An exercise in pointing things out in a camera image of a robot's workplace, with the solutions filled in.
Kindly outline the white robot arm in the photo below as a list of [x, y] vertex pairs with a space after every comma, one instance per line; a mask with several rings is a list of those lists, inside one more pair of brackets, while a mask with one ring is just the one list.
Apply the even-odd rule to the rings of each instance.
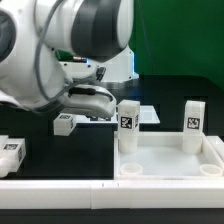
[[0, 0], [0, 105], [111, 117], [116, 99], [100, 77], [73, 78], [55, 52], [108, 61], [127, 47], [133, 19], [134, 0]]

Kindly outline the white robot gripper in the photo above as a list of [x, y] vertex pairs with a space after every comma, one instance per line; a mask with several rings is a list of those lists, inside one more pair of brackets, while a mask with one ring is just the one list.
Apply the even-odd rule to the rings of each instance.
[[78, 85], [68, 91], [63, 112], [87, 117], [111, 118], [115, 113], [116, 98], [105, 88]]

